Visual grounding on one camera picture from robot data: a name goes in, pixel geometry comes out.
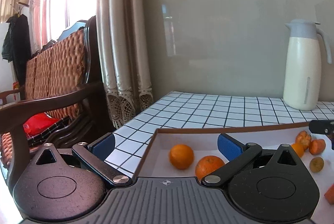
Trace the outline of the brown-orange rough fruit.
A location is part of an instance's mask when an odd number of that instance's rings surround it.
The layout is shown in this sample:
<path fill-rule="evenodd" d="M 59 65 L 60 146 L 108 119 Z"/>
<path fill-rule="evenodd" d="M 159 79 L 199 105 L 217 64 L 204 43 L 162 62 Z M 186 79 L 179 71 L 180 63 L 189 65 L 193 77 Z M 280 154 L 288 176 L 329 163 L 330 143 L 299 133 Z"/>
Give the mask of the brown-orange rough fruit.
<path fill-rule="evenodd" d="M 311 135 L 308 134 L 306 131 L 301 131 L 296 136 L 296 143 L 300 144 L 303 147 L 304 151 L 309 148 L 311 141 Z"/>

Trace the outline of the smooth small orange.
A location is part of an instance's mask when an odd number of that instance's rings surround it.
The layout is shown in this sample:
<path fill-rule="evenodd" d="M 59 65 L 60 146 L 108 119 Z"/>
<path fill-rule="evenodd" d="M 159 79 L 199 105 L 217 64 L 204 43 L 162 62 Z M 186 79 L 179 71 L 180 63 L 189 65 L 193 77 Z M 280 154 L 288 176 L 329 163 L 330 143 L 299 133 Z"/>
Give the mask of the smooth small orange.
<path fill-rule="evenodd" d="M 293 143 L 291 145 L 291 147 L 296 152 L 296 154 L 298 155 L 298 157 L 300 157 L 300 158 L 303 157 L 305 151 L 304 151 L 304 148 L 303 148 L 302 144 L 300 144 L 300 143 Z"/>

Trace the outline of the small brown-green round fruit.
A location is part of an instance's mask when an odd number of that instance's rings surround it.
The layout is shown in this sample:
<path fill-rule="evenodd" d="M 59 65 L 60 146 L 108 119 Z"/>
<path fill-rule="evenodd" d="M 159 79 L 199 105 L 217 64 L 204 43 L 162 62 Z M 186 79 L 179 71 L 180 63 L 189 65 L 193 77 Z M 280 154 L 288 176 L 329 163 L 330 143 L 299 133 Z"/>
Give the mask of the small brown-green round fruit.
<path fill-rule="evenodd" d="M 315 157 L 310 161 L 310 171 L 312 173 L 319 173 L 324 168 L 324 160 L 322 157 Z"/>

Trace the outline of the large rough orange tangerine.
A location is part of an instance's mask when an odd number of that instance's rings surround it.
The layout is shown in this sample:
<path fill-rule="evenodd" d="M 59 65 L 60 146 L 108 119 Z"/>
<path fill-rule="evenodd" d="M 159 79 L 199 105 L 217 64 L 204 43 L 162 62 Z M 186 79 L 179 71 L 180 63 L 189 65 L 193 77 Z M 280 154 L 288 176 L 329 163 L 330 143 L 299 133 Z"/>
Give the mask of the large rough orange tangerine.
<path fill-rule="evenodd" d="M 200 159 L 195 167 L 195 175 L 201 181 L 206 175 L 223 167 L 225 162 L 214 155 L 207 155 Z"/>

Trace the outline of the brown cardboard tray white inside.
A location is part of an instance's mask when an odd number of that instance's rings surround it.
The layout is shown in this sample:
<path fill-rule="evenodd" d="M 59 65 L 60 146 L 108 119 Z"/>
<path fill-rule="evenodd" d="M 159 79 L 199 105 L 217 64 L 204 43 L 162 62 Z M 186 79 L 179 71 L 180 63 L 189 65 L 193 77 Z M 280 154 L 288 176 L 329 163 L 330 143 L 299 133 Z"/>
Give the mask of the brown cardboard tray white inside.
<path fill-rule="evenodd" d="M 325 193 L 333 183 L 333 149 L 325 137 L 324 167 L 299 157 L 292 143 L 305 124 L 239 129 L 158 129 L 135 174 L 134 223 L 333 223 Z M 169 152 L 188 145 L 194 162 L 215 156 L 223 167 L 202 179 L 194 165 L 176 169 Z"/>

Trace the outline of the orange carrot chunk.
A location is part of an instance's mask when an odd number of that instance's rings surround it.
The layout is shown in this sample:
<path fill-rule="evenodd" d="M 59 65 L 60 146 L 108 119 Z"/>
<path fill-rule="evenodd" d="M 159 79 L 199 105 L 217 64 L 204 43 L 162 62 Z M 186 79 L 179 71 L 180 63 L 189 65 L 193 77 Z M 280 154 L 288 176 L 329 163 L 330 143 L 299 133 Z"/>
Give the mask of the orange carrot chunk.
<path fill-rule="evenodd" d="M 326 144 L 324 139 L 314 139 L 309 146 L 309 152 L 312 155 L 319 155 L 325 150 Z"/>

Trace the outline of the checkered white tablecloth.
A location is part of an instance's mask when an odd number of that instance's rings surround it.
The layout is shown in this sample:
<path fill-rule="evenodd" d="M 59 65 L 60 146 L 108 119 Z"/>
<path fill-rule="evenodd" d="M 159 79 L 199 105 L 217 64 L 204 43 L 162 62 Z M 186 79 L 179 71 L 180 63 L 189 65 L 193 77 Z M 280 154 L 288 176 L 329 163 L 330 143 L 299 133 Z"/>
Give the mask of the checkered white tablecloth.
<path fill-rule="evenodd" d="M 333 102 L 312 111 L 289 107 L 280 98 L 193 94 L 172 91 L 114 131 L 115 148 L 105 162 L 133 176 L 158 128 L 231 128 L 333 119 Z"/>

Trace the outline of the red cushion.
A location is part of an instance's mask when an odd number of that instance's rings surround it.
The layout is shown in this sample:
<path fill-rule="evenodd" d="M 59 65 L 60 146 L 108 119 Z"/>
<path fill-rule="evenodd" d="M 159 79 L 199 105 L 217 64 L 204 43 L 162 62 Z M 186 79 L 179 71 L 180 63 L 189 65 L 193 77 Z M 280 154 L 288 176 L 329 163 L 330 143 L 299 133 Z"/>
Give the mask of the red cushion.
<path fill-rule="evenodd" d="M 25 135 L 27 138 L 34 137 L 58 121 L 60 119 L 51 118 L 45 113 L 36 114 L 23 124 Z"/>

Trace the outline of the beige curtain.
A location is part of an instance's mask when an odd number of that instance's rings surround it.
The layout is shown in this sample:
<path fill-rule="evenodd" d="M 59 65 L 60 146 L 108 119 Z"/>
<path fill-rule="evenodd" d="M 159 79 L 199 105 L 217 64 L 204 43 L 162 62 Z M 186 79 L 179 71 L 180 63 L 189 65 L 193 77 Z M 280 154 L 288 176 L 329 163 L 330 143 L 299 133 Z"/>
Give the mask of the beige curtain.
<path fill-rule="evenodd" d="M 153 104 L 143 0 L 97 0 L 102 82 L 115 128 Z"/>

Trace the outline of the black striped cushion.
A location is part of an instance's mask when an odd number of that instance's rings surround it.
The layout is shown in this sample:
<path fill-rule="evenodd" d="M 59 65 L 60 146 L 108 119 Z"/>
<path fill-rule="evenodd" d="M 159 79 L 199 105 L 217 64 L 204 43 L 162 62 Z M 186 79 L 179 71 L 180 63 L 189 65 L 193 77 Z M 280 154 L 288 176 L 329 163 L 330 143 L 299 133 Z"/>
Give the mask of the black striped cushion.
<path fill-rule="evenodd" d="M 57 130 L 61 130 L 62 128 L 66 127 L 70 122 L 70 117 L 66 116 L 64 118 L 61 118 L 60 121 L 54 123 L 52 126 L 44 130 L 42 133 L 27 138 L 28 146 L 34 147 L 41 145 L 52 133 L 56 132 Z"/>

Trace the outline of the dark wooden woven-back bench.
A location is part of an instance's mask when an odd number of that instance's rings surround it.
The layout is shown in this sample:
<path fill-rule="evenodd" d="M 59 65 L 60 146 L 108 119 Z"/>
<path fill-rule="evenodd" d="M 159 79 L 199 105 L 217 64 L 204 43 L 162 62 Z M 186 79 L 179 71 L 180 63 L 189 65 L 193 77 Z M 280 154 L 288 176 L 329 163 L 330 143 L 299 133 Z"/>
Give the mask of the dark wooden woven-back bench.
<path fill-rule="evenodd" d="M 13 190 L 32 157 L 46 142 L 70 148 L 114 130 L 109 117 L 97 43 L 96 17 L 27 62 L 25 99 L 1 106 L 1 164 Z M 32 141 L 23 125 L 36 114 L 67 121 Z"/>

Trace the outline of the cream thermos jug grey lid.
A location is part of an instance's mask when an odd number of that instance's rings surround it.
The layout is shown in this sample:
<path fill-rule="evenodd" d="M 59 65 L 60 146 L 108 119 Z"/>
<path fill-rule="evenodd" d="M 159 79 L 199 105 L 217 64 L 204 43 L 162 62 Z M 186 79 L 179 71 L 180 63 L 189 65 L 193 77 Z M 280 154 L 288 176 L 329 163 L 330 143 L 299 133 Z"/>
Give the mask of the cream thermos jug grey lid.
<path fill-rule="evenodd" d="M 321 53 L 318 36 L 323 40 L 327 63 L 332 63 L 330 39 L 318 25 L 304 19 L 294 19 L 285 25 L 290 30 L 290 37 L 283 100 L 302 111 L 313 110 L 319 99 Z"/>

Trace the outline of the black hanging jacket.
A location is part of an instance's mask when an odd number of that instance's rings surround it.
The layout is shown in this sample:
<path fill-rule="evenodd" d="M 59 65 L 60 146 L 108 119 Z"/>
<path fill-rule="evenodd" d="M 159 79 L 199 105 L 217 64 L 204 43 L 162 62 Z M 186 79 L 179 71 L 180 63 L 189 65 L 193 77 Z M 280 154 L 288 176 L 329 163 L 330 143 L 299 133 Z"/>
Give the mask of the black hanging jacket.
<path fill-rule="evenodd" d="M 20 86 L 25 84 L 27 62 L 31 58 L 28 19 L 14 14 L 7 21 L 9 28 L 2 45 L 2 59 L 13 62 Z"/>

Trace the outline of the straw hat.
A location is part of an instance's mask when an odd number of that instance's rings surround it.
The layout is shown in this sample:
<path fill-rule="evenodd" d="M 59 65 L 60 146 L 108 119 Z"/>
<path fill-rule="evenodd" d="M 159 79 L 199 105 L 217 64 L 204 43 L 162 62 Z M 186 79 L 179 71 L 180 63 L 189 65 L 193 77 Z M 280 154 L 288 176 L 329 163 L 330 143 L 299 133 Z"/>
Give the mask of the straw hat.
<path fill-rule="evenodd" d="M 29 1 L 30 0 L 19 0 L 17 2 L 17 4 L 20 5 L 20 6 L 24 6 L 24 7 L 28 7 L 29 8 Z"/>

